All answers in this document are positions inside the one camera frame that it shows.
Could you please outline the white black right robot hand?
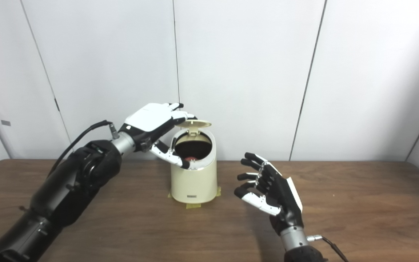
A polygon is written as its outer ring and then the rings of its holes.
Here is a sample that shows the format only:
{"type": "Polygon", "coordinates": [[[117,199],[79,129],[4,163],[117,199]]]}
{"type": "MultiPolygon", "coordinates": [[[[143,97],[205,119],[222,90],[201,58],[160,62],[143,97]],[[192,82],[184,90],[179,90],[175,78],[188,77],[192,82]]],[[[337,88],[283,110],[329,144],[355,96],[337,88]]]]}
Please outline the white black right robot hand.
{"type": "Polygon", "coordinates": [[[252,167],[256,172],[237,176],[246,182],[234,190],[234,195],[256,209],[269,214],[270,223],[276,234],[289,228],[303,228],[302,210],[291,183],[267,159],[246,152],[240,163],[252,167]]]}

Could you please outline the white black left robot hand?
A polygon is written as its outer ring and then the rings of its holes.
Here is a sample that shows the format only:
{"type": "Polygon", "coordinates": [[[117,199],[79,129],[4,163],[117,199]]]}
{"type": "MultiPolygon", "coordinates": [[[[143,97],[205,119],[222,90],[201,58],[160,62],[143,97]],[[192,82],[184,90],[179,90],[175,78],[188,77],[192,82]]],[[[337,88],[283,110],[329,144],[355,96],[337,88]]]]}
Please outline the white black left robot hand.
{"type": "Polygon", "coordinates": [[[167,146],[161,137],[175,126],[197,117],[180,111],[182,103],[148,103],[128,116],[121,126],[118,139],[112,144],[122,156],[133,152],[150,151],[160,159],[183,169],[196,169],[196,164],[177,156],[173,148],[167,146]]]}

